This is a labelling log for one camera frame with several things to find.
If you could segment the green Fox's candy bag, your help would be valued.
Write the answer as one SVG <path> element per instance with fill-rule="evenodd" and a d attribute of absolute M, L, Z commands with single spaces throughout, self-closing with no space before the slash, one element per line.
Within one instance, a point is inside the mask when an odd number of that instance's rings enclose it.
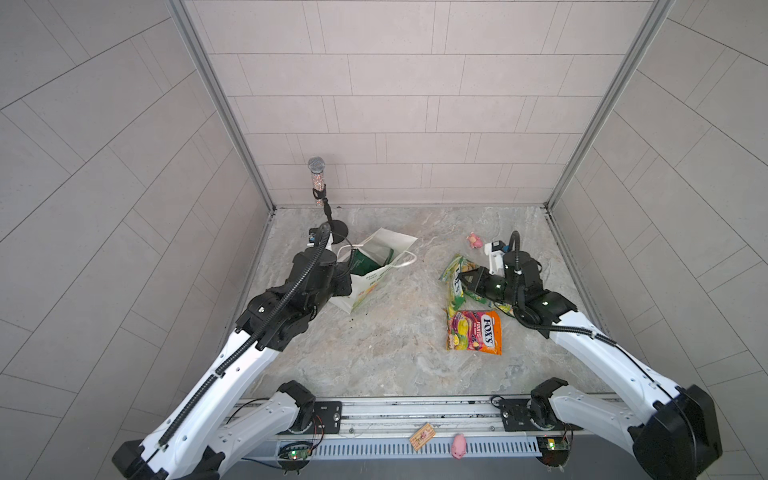
<path fill-rule="evenodd" d="M 503 312 L 505 315 L 507 315 L 509 317 L 513 317 L 512 307 L 509 304 L 505 303 L 505 302 L 489 300 L 486 297 L 478 295 L 478 294 L 476 294 L 476 293 L 474 293 L 472 291 L 469 291 L 469 290 L 465 290 L 464 291 L 464 296 L 466 298 L 472 299 L 473 301 L 475 301 L 475 302 L 477 302 L 477 303 L 479 303 L 481 305 L 492 306 L 493 308 Z"/>
<path fill-rule="evenodd" d="M 466 301 L 464 286 L 459 276 L 477 265 L 466 257 L 456 254 L 440 276 L 440 280 L 448 285 L 449 306 L 459 310 Z"/>
<path fill-rule="evenodd" d="M 351 274 L 356 276 L 365 276 L 371 272 L 379 270 L 391 263 L 394 258 L 394 250 L 387 249 L 385 255 L 369 254 L 364 250 L 356 250 L 352 255 Z"/>

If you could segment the orange Fox's candy bag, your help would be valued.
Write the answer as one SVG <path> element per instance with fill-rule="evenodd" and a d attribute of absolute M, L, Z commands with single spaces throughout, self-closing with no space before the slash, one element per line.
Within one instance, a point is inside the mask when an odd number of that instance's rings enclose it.
<path fill-rule="evenodd" d="M 495 311 L 447 310 L 447 349 L 502 354 L 501 318 Z"/>

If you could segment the white illustrated paper bag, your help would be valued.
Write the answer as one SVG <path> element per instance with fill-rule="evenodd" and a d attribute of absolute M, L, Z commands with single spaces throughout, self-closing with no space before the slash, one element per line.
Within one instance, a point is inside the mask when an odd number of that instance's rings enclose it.
<path fill-rule="evenodd" d="M 379 228 L 361 244 L 354 244 L 352 254 L 351 293 L 334 296 L 330 303 L 351 314 L 382 282 L 392 270 L 404 268 L 416 262 L 417 256 L 410 248 L 417 237 Z"/>

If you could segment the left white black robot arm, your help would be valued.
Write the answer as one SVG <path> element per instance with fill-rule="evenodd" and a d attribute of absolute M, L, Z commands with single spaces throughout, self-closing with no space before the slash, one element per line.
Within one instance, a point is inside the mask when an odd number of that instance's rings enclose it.
<path fill-rule="evenodd" d="M 327 302 L 350 294 L 349 264 L 320 246 L 295 255 L 286 283 L 249 302 L 219 356 L 173 413 L 144 439 L 117 449 L 112 462 L 121 476 L 219 479 L 273 436 L 311 430 L 316 398 L 296 381 L 238 419 L 232 415 L 249 386 Z"/>

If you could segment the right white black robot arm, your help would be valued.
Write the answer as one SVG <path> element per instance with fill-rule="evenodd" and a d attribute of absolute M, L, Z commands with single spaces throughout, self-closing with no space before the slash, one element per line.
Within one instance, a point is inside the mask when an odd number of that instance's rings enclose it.
<path fill-rule="evenodd" d="M 468 292 L 507 306 L 520 325 L 568 350 L 619 397 L 610 402 L 552 377 L 530 393 L 530 422 L 540 430 L 578 426 L 631 454 L 653 479 L 695 479 L 723 454 L 714 401 L 654 371 L 600 331 L 563 295 L 548 290 L 537 260 L 498 252 L 495 269 L 458 273 Z"/>

